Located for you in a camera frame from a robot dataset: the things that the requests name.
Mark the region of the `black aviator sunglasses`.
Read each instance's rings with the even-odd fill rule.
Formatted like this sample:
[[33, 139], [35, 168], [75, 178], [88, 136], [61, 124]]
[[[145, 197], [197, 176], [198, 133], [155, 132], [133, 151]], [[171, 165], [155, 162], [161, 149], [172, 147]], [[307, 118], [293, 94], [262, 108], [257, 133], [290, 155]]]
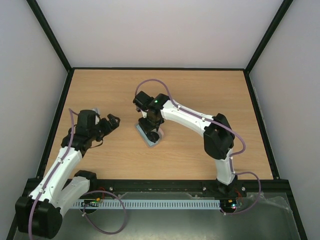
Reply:
[[157, 143], [160, 139], [160, 135], [154, 131], [148, 132], [146, 136], [147, 136], [147, 139], [153, 144]]

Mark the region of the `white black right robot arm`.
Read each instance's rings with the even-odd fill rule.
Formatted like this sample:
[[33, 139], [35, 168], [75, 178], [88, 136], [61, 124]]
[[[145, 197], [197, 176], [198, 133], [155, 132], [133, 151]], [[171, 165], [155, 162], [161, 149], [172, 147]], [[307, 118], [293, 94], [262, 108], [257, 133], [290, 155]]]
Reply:
[[168, 95], [151, 97], [140, 91], [133, 103], [142, 114], [136, 129], [149, 147], [160, 143], [164, 136], [160, 129], [165, 120], [187, 127], [203, 137], [204, 151], [215, 160], [217, 191], [229, 196], [236, 189], [237, 177], [232, 167], [235, 134], [223, 114], [207, 115], [185, 107]]

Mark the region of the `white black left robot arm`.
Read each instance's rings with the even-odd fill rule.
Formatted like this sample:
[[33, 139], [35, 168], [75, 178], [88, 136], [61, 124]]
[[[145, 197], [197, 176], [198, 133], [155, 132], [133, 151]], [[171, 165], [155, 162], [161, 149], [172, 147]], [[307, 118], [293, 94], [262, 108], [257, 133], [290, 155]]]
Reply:
[[94, 172], [80, 170], [71, 182], [67, 180], [92, 143], [102, 143], [121, 121], [112, 114], [102, 118], [96, 108], [81, 110], [76, 119], [70, 120], [70, 129], [61, 142], [54, 163], [35, 189], [15, 203], [18, 230], [27, 233], [31, 240], [35, 236], [54, 238], [73, 204], [84, 194], [97, 189]]

